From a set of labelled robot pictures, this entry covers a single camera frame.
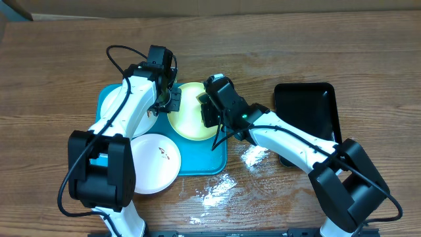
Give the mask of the yellow green sponge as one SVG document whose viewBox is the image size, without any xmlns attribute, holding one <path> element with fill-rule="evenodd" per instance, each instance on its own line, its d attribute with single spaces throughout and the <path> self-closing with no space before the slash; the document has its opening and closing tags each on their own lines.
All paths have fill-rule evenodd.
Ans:
<svg viewBox="0 0 421 237">
<path fill-rule="evenodd" d="M 201 105 L 208 103 L 208 100 L 209 100 L 209 96 L 207 93 L 201 93 L 196 98 Z"/>
</svg>

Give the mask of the yellow-green plate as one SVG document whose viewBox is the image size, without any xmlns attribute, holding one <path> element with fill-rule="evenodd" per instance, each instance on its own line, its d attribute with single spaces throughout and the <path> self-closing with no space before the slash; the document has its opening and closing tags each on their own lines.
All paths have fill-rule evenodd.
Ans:
<svg viewBox="0 0 421 237">
<path fill-rule="evenodd" d="M 172 128 L 183 138 L 193 141 L 207 140 L 216 135 L 216 126 L 207 128 L 201 116 L 201 104 L 197 97 L 205 93 L 200 82 L 189 82 L 178 86 L 181 89 L 180 109 L 168 113 Z"/>
</svg>

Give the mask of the white plate with stain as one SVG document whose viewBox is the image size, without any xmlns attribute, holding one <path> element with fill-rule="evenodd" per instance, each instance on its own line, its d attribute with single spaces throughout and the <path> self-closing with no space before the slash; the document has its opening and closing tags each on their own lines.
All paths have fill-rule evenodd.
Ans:
<svg viewBox="0 0 421 237">
<path fill-rule="evenodd" d="M 177 178 L 181 153 L 177 145 L 161 134 L 144 134 L 131 141 L 136 172 L 135 193 L 155 194 Z"/>
</svg>

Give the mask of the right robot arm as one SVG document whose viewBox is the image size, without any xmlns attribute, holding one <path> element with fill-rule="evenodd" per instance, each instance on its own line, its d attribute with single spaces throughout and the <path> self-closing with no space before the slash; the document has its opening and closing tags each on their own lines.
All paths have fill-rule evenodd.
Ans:
<svg viewBox="0 0 421 237">
<path fill-rule="evenodd" d="M 248 104 L 232 81 L 217 74 L 204 83 L 205 126 L 223 126 L 227 137 L 269 149 L 305 172 L 326 215 L 321 236 L 355 236 L 390 191 L 381 174 L 354 140 L 338 144 L 284 122 L 269 108 Z"/>
</svg>

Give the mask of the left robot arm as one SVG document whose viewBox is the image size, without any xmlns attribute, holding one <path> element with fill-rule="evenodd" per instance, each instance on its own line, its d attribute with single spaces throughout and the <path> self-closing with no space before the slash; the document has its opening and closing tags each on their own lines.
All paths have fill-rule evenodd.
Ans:
<svg viewBox="0 0 421 237">
<path fill-rule="evenodd" d="M 178 67 L 171 50 L 151 45 L 145 60 L 122 70 L 122 87 L 104 117 L 68 139 L 68 172 L 57 206 L 67 217 L 99 215 L 109 236 L 146 236 L 132 201 L 131 140 L 145 115 L 169 112 Z"/>
</svg>

